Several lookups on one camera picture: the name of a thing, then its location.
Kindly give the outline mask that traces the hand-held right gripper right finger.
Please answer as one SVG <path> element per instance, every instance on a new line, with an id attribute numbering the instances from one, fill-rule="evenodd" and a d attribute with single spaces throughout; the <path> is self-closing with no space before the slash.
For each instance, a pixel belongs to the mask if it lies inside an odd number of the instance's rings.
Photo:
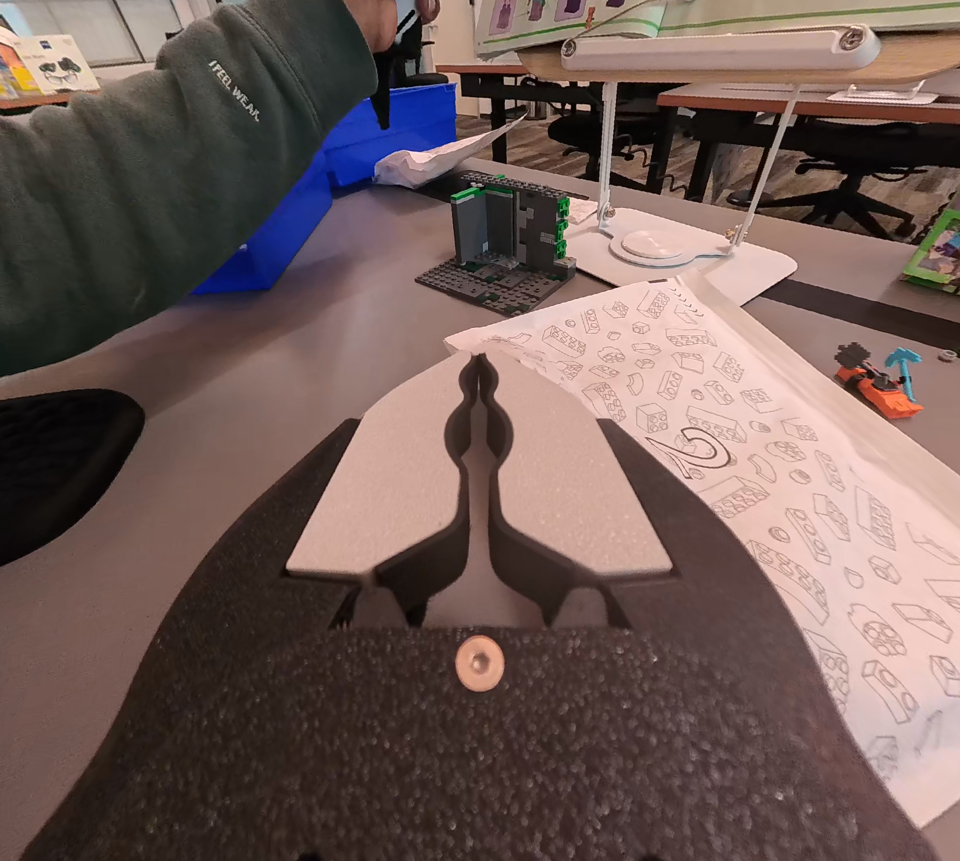
<path id="1" fill-rule="evenodd" d="M 598 418 L 504 352 L 479 355 L 478 377 L 494 573 L 549 627 L 630 627 L 615 588 L 672 563 Z"/>

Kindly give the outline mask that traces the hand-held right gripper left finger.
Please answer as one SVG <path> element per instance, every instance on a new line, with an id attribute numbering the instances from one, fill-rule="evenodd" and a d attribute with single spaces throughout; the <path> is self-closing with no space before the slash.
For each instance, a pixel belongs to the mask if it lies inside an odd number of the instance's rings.
<path id="1" fill-rule="evenodd" d="M 391 390 L 360 419 L 286 572 L 348 586 L 353 623 L 423 627 L 430 600 L 464 573 L 471 502 L 464 455 L 478 388 L 460 352 Z"/>

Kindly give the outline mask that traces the paper bag with line drawings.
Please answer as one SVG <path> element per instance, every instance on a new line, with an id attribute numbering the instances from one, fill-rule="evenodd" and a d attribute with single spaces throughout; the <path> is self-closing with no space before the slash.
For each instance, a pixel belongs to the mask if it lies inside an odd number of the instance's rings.
<path id="1" fill-rule="evenodd" d="M 524 114 L 510 123 L 462 140 L 427 150 L 402 149 L 394 151 L 374 165 L 372 182 L 382 186 L 396 186 L 415 190 L 456 168 L 464 160 L 475 156 L 497 140 L 505 140 L 512 128 L 523 123 Z"/>
<path id="2" fill-rule="evenodd" d="M 635 283 L 448 336 L 618 423 L 738 537 L 872 768 L 958 803 L 958 475 L 705 282 Z"/>

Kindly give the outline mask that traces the grey brick build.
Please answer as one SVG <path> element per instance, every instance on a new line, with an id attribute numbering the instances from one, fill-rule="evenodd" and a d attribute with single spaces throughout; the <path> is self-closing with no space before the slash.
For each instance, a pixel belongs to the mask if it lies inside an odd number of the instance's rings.
<path id="1" fill-rule="evenodd" d="M 416 283 L 515 317 L 574 279 L 568 193 L 481 171 L 455 173 L 444 188 L 455 253 L 417 276 Z"/>

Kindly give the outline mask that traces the white and wooden book stand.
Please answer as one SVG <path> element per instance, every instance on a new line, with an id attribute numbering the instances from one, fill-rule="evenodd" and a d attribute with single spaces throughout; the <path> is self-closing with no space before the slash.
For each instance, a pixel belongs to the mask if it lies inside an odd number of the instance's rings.
<path id="1" fill-rule="evenodd" d="M 790 87 L 790 117 L 801 90 L 813 84 L 864 87 L 922 83 L 958 66 L 958 32 L 887 32 L 870 27 L 808 27 L 746 34 L 666 38 L 601 36 L 600 25 L 564 42 L 519 52 L 542 80 L 603 85 L 599 188 L 595 221 L 573 235 L 580 272 L 622 287 L 699 276 L 743 305 L 798 269 L 780 252 L 746 243 L 769 168 L 747 214 L 730 236 L 611 204 L 611 159 L 620 83 L 682 85 L 781 83 Z"/>

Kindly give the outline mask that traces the person's left forearm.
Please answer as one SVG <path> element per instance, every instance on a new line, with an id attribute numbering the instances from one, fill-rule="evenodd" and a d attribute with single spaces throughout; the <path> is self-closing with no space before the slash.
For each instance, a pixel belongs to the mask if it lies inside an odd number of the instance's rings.
<path id="1" fill-rule="evenodd" d="M 2 375 L 176 304 L 258 230 L 377 84 L 393 0 L 223 4 L 153 69 L 2 121 Z"/>

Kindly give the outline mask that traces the office desk with orange edge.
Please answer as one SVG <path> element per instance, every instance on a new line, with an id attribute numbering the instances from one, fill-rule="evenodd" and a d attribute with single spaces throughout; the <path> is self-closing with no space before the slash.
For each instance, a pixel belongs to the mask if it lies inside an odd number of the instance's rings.
<path id="1" fill-rule="evenodd" d="M 589 111 L 565 114 L 559 118 L 558 142 L 587 155 L 588 181 L 598 180 L 600 89 L 595 84 L 552 82 L 534 77 L 522 64 L 448 64 L 439 72 L 456 75 L 462 96 L 490 101 L 490 124 L 498 129 L 506 124 L 507 101 L 545 102 L 570 106 L 588 106 Z M 668 160 L 680 123 L 680 110 L 693 111 L 686 133 L 699 143 L 689 176 L 685 198 L 702 202 L 707 183 L 718 164 L 721 144 L 745 144 L 763 149 L 761 166 L 773 159 L 772 142 L 786 112 L 788 90 L 784 85 L 765 84 L 690 84 L 669 85 L 654 94 L 656 84 L 627 83 L 626 90 L 639 99 L 642 111 L 624 115 L 627 135 L 642 149 L 650 146 L 650 159 L 644 182 L 613 172 L 614 186 L 660 195 L 667 179 Z M 834 124 L 871 126 L 905 122 L 919 125 L 917 137 L 909 145 L 909 154 L 918 166 L 928 169 L 957 169 L 958 96 L 947 100 L 909 105 L 905 100 L 830 99 L 834 90 L 803 89 L 793 109 L 797 126 L 802 116 L 824 119 Z"/>

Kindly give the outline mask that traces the side desk with small posters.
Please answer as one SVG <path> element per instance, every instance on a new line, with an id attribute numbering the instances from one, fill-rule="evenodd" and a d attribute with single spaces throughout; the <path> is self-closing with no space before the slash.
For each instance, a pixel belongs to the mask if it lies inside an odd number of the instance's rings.
<path id="1" fill-rule="evenodd" d="M 1 114 L 66 105 L 101 85 L 70 35 L 18 37 L 1 28 Z"/>

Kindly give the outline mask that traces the small orange brick figure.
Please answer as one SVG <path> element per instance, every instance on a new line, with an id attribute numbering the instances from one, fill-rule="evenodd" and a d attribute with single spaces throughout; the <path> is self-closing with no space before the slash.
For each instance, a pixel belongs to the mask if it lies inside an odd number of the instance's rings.
<path id="1" fill-rule="evenodd" d="M 873 364 L 871 357 L 871 352 L 858 342 L 838 345 L 834 360 L 839 367 L 835 377 L 845 390 L 888 421 L 908 420 L 924 411 L 915 397 L 910 371 L 912 366 L 922 363 L 922 356 L 898 347 L 882 366 Z"/>

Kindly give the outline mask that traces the black office chair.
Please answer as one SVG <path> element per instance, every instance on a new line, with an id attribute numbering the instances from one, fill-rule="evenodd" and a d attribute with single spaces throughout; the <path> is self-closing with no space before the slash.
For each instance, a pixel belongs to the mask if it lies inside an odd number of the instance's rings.
<path id="1" fill-rule="evenodd" d="M 834 188 L 812 194 L 762 195 L 757 206 L 810 207 L 810 212 L 801 219 L 802 223 L 809 225 L 830 226 L 840 215 L 846 214 L 866 234 L 891 240 L 893 235 L 877 220 L 877 215 L 882 215 L 898 220 L 894 236 L 911 236 L 916 231 L 912 214 L 863 194 L 860 186 L 868 177 L 900 181 L 922 174 L 925 170 L 908 148 L 919 131 L 917 123 L 863 125 L 801 116 L 799 124 L 786 129 L 780 143 L 782 149 L 805 154 L 795 169 L 796 174 L 834 171 L 843 179 Z"/>

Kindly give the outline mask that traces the green toy brick set box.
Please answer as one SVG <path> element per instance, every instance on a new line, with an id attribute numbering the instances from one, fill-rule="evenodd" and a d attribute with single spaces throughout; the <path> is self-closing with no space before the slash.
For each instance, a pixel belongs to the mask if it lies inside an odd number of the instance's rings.
<path id="1" fill-rule="evenodd" d="M 904 268 L 905 281 L 959 295 L 959 211 L 946 209 L 933 222 Z"/>

